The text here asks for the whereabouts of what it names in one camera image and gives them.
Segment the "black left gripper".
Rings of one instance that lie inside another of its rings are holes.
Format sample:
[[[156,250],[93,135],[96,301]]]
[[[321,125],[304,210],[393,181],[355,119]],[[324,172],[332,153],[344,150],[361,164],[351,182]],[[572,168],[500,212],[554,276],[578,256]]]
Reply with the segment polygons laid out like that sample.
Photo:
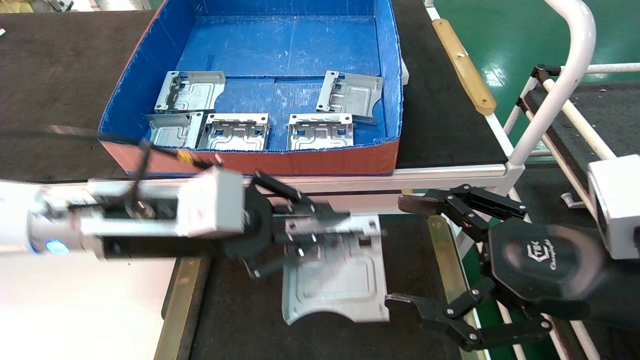
[[[274,204],[257,188],[270,191],[287,203]],[[255,171],[253,186],[244,191],[244,207],[247,225],[241,234],[204,235],[183,237],[176,235],[108,235],[102,238],[105,259],[182,258],[199,256],[224,256],[231,259],[254,261],[274,240],[273,215],[288,215],[318,221],[327,227],[350,218],[348,210],[335,210],[327,202],[314,202],[306,194],[271,175]],[[262,265],[249,265],[251,279],[262,279],[295,265],[313,250],[319,241],[294,243],[285,246],[284,255]]]

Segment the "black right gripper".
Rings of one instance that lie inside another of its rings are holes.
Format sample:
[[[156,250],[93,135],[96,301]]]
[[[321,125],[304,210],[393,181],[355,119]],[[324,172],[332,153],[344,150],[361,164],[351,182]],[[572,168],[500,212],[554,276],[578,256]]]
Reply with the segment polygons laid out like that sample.
[[[389,309],[409,306],[425,328],[444,332],[466,352],[540,341],[553,326],[542,313],[578,321],[590,316],[590,295],[608,263],[608,251],[592,234],[573,227],[524,221],[526,206],[480,187],[463,184],[424,195],[402,194],[407,214],[445,215],[475,243],[487,243],[490,275],[450,303],[392,293]],[[489,215],[502,223],[490,228]],[[524,320],[474,328],[466,315],[488,299],[511,306]]]

